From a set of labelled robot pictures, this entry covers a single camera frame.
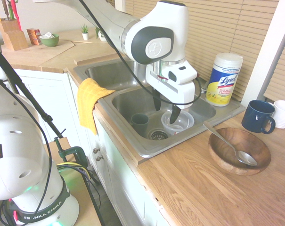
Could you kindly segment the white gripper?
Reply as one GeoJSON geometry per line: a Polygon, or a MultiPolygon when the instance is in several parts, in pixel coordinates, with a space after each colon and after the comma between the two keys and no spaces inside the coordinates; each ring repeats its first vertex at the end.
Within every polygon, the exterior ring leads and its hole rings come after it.
{"type": "Polygon", "coordinates": [[[160,95],[162,94],[172,103],[170,124],[173,124],[180,115],[181,109],[192,105],[195,97],[195,69],[189,63],[177,65],[162,65],[161,76],[158,76],[152,65],[146,67],[146,81],[153,87],[153,101],[156,111],[161,108],[160,95]]]}

